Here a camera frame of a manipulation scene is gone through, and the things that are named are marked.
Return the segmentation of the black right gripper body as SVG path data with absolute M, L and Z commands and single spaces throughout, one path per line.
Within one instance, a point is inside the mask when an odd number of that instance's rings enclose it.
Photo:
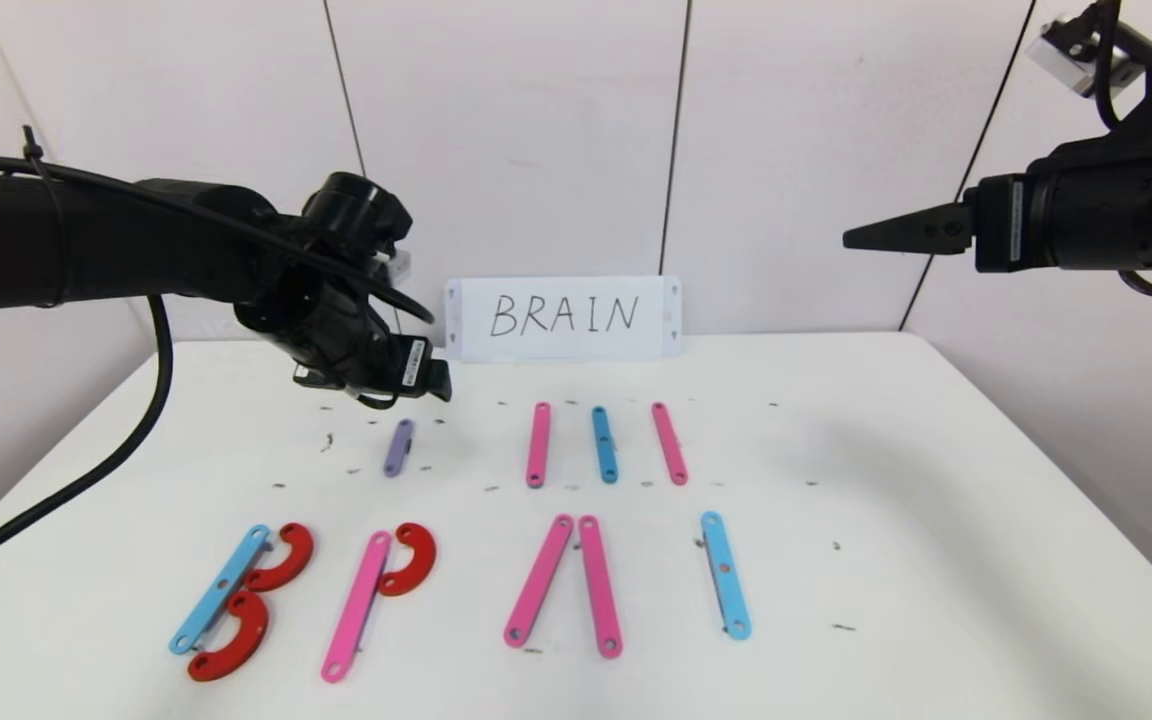
M 1152 152 L 1058 149 L 965 199 L 982 273 L 1152 270 Z

